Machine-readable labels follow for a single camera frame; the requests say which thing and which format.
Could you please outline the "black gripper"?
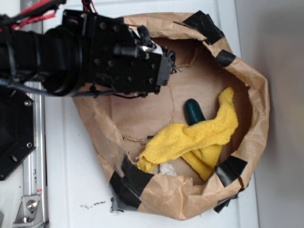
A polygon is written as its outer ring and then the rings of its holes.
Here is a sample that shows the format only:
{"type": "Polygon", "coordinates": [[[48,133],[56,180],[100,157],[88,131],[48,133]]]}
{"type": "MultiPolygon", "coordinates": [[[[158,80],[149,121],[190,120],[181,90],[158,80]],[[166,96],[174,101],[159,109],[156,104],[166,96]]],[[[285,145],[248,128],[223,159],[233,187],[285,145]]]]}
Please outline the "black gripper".
{"type": "Polygon", "coordinates": [[[62,26],[79,39],[85,82],[104,86],[113,94],[158,94],[176,72],[175,52],[152,41],[144,25],[65,10],[62,26]]]}

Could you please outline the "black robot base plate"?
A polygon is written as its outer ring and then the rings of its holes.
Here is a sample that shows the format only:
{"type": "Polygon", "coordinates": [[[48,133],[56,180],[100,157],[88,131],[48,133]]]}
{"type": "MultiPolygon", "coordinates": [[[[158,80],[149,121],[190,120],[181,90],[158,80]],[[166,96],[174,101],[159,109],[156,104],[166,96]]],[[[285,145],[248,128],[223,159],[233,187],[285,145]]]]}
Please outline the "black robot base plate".
{"type": "Polygon", "coordinates": [[[24,92],[0,88],[0,180],[35,149],[35,102],[24,92]]]}

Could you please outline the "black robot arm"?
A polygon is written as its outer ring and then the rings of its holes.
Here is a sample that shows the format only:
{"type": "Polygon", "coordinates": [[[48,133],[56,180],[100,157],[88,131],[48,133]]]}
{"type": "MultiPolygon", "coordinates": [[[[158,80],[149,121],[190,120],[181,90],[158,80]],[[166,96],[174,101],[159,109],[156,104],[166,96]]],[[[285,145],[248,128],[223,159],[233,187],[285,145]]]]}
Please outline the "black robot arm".
{"type": "Polygon", "coordinates": [[[49,96],[128,99],[159,93],[176,72],[175,53],[152,41],[143,26],[94,11],[65,10],[60,26],[44,34],[25,25],[55,16],[61,0],[43,0],[14,17],[0,17],[0,84],[49,96]]]}

